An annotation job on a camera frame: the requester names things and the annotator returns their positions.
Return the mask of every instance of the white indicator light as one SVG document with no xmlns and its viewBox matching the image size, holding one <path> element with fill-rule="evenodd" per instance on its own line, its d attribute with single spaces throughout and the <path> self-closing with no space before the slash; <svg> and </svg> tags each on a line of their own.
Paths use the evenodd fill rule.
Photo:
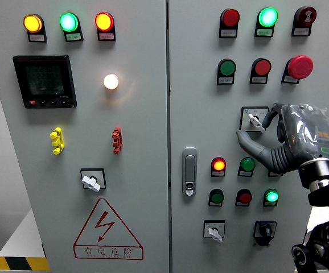
<svg viewBox="0 0 329 273">
<path fill-rule="evenodd" d="M 119 79 L 114 74 L 109 74 L 104 78 L 104 85 L 106 88 L 113 90 L 118 87 Z"/>
</svg>

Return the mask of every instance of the gray metal panel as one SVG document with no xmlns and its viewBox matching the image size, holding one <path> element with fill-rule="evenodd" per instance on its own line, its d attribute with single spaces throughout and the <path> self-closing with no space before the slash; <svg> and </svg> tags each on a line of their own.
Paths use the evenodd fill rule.
<svg viewBox="0 0 329 273">
<path fill-rule="evenodd" d="M 98 42 L 94 18 L 110 12 L 116 42 Z M 84 41 L 66 43 L 59 18 L 75 13 Z M 47 44 L 29 43 L 22 20 L 39 14 Z M 0 1 L 0 98 L 52 272 L 168 272 L 165 1 Z M 67 54 L 77 108 L 27 110 L 12 57 Z M 106 91 L 105 75 L 119 87 Z M 63 129 L 64 151 L 50 133 Z M 124 148 L 113 154 L 112 132 Z M 83 190 L 81 168 L 105 168 L 107 189 Z M 75 259 L 73 243 L 105 198 L 144 248 L 144 260 Z M 107 233 L 120 241 L 115 224 Z"/>
<path fill-rule="evenodd" d="M 272 38 L 254 38 L 258 12 L 267 6 L 279 12 Z M 316 8 L 318 17 L 310 37 L 291 37 L 293 17 L 301 6 Z M 223 10 L 240 13 L 238 37 L 219 39 Z M 329 113 L 329 1 L 170 1 L 170 86 L 171 86 L 171 182 L 173 272 L 293 272 L 291 247 L 301 243 L 311 207 L 308 190 L 302 188 L 297 172 L 268 177 L 257 163 L 254 175 L 238 177 L 239 163 L 247 154 L 237 142 L 242 106 L 268 106 L 274 102 L 308 102 L 327 107 Z M 282 84 L 287 61 L 300 54 L 314 61 L 312 74 L 299 85 Z M 266 85 L 250 85 L 250 68 L 255 59 L 272 63 Z M 220 60 L 235 61 L 235 84 L 217 86 Z M 278 147 L 275 124 L 265 135 L 253 139 Z M 194 197 L 181 189 L 181 159 L 185 147 L 198 150 L 198 183 Z M 211 160 L 227 161 L 226 176 L 210 177 Z M 222 208 L 210 208 L 212 189 L 224 192 Z M 235 207 L 237 192 L 248 188 L 250 207 Z M 264 192 L 276 188 L 278 206 L 263 208 Z M 204 220 L 226 220 L 223 244 L 203 238 Z M 257 220 L 276 220 L 277 232 L 269 247 L 254 245 Z"/>
</svg>

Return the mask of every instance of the green indicator light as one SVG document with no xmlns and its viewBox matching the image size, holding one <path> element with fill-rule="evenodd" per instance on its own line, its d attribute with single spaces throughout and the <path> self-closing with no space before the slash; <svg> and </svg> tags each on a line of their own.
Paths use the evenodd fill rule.
<svg viewBox="0 0 329 273">
<path fill-rule="evenodd" d="M 323 152 L 324 154 L 329 155 L 329 148 L 327 148 L 327 147 L 322 147 L 321 150 L 322 150 L 322 152 Z"/>
<path fill-rule="evenodd" d="M 79 26 L 79 20 L 77 20 L 75 14 L 65 13 L 61 15 L 60 24 L 64 31 L 72 32 Z"/>
<path fill-rule="evenodd" d="M 244 171 L 250 172 L 250 171 L 254 170 L 254 168 L 256 167 L 256 163 L 254 162 L 253 158 L 245 158 L 240 162 L 240 167 Z"/>
<path fill-rule="evenodd" d="M 276 24 L 278 19 L 277 10 L 273 7 L 267 7 L 260 12 L 258 21 L 264 27 L 271 27 Z"/>
<path fill-rule="evenodd" d="M 278 192 L 274 189 L 268 190 L 266 192 L 266 199 L 269 202 L 276 202 L 278 200 Z"/>
<path fill-rule="evenodd" d="M 235 71 L 235 64 L 232 61 L 225 61 L 220 66 L 221 74 L 229 76 Z"/>
<path fill-rule="evenodd" d="M 215 204 L 221 203 L 224 200 L 224 196 L 219 194 L 219 193 L 215 193 L 212 197 L 211 197 L 211 201 Z"/>
</svg>

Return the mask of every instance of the triangular warning sign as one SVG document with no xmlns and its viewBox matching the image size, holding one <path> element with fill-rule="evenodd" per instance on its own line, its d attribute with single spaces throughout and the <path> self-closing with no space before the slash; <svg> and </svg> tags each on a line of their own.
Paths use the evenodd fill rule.
<svg viewBox="0 0 329 273">
<path fill-rule="evenodd" d="M 97 200 L 73 244 L 77 259 L 143 260 L 143 247 L 104 198 Z"/>
</svg>

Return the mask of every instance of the digital power meter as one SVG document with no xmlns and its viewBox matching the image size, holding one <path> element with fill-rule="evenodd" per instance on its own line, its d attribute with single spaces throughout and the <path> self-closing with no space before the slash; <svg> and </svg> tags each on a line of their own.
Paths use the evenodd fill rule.
<svg viewBox="0 0 329 273">
<path fill-rule="evenodd" d="M 68 55 L 15 56 L 13 62 L 25 108 L 76 107 Z"/>
</svg>

